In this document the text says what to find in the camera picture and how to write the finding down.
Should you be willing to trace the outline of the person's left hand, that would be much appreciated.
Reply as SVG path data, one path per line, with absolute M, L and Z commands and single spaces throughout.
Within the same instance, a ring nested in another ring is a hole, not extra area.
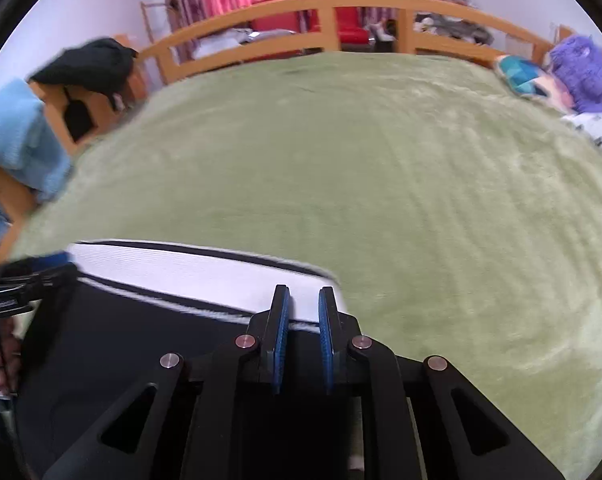
M 0 320 L 0 393 L 10 394 L 15 390 L 20 367 L 21 339 L 16 335 L 14 318 Z

